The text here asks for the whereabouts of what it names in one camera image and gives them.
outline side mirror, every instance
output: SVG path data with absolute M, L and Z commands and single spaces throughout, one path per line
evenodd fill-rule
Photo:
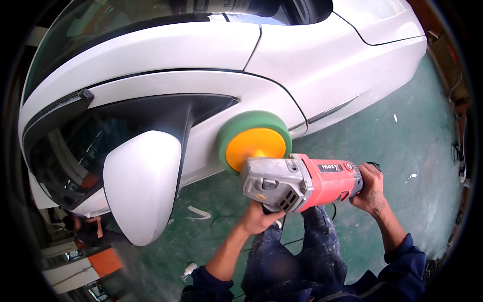
M 104 191 L 119 227 L 135 245 L 164 231 L 178 186 L 182 146 L 171 134 L 151 130 L 111 151 L 104 162 Z

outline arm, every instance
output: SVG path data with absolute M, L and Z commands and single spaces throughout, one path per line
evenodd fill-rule
M 384 198 L 382 172 L 368 163 L 363 163 L 359 169 L 365 188 L 351 199 L 351 204 L 374 217 L 381 229 L 384 251 L 390 253 L 403 243 L 406 232 Z
M 263 232 L 284 215 L 284 212 L 266 215 L 261 203 L 250 201 L 245 214 L 233 227 L 215 255 L 206 266 L 193 271 L 193 285 L 183 289 L 181 301 L 231 301 L 231 277 L 243 244 L 250 235 Z
M 416 300 L 424 291 L 426 255 L 414 246 L 411 234 L 406 234 L 389 208 L 383 195 L 383 174 L 367 163 L 359 169 L 365 187 L 351 198 L 351 204 L 371 214 L 381 230 L 384 260 L 389 265 L 379 273 L 378 279 L 386 282 L 384 286 L 390 288 L 389 293 Z
M 266 215 L 263 213 L 262 204 L 251 200 L 243 217 L 206 264 L 206 270 L 218 280 L 230 281 L 240 250 L 248 237 L 263 232 L 284 215 L 283 211 Z
M 97 238 L 100 238 L 104 236 L 104 233 L 102 232 L 102 225 L 100 223 L 100 216 L 97 216 L 96 220 L 97 220 Z

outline white bottle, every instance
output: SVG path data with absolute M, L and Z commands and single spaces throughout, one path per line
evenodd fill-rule
M 181 279 L 186 282 L 186 279 L 188 276 L 198 267 L 198 265 L 194 262 L 192 262 L 190 265 L 188 265 L 187 268 L 185 268 L 185 273 L 181 276 Z

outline handle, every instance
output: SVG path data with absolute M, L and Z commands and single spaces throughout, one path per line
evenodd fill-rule
M 381 171 L 381 166 L 378 163 L 375 163 L 375 162 L 372 162 L 372 161 L 368 161 L 367 163 L 373 165 L 374 167 L 376 167 L 376 169 L 379 170 L 379 172 L 382 172 Z
M 266 215 L 276 213 L 276 212 L 272 212 L 269 209 L 267 209 L 264 204 L 262 204 L 262 209 L 263 209 L 263 214 L 266 214 Z
M 368 161 L 367 163 L 368 163 L 368 164 L 373 165 L 374 167 L 376 167 L 376 169 L 377 169 L 379 172 L 382 172 L 382 171 L 381 171 L 381 166 L 380 166 L 378 163 L 375 163 L 375 162 L 372 162 L 372 161 Z M 365 186 L 366 186 L 366 183 L 364 182 L 364 179 L 362 178 L 362 188 L 361 188 L 361 190 L 360 190 L 359 192 L 357 192 L 356 194 L 359 194 L 360 192 L 362 192 L 362 190 L 364 190 Z

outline white car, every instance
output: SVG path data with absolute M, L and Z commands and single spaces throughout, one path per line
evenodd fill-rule
M 34 199 L 86 217 L 112 210 L 146 245 L 178 187 L 223 170 L 213 146 L 228 119 L 269 111 L 302 137 L 404 85 L 425 51 L 405 0 L 73 0 L 22 95 Z M 106 172 L 107 155 L 136 140 Z M 123 163 L 152 171 L 125 175 Z

